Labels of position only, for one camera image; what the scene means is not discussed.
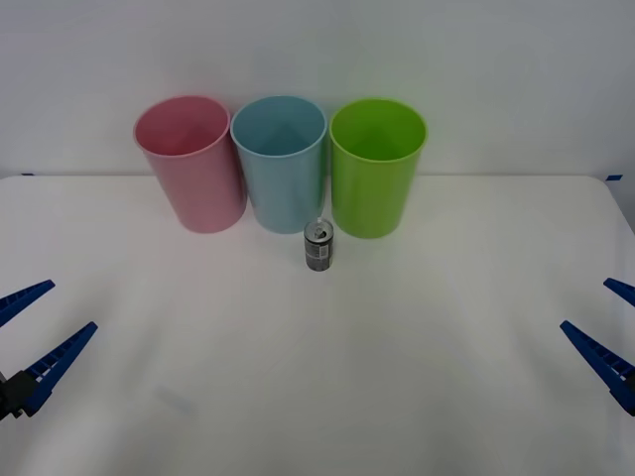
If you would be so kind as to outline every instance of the white table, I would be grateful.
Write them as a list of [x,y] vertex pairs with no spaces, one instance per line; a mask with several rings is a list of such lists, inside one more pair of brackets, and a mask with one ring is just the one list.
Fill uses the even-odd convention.
[[153,178],[0,181],[0,295],[58,285],[0,331],[12,375],[99,330],[33,418],[0,423],[7,476],[633,474],[635,420],[569,319],[635,361],[635,238],[583,177],[417,178],[402,225],[301,234],[248,209],[216,235]]

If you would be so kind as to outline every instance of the white wall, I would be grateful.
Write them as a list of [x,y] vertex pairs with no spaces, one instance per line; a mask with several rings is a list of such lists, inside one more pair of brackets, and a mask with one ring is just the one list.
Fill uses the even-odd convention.
[[4,175],[144,173],[151,103],[286,92],[411,102],[423,173],[635,180],[633,0],[0,0],[0,71]]

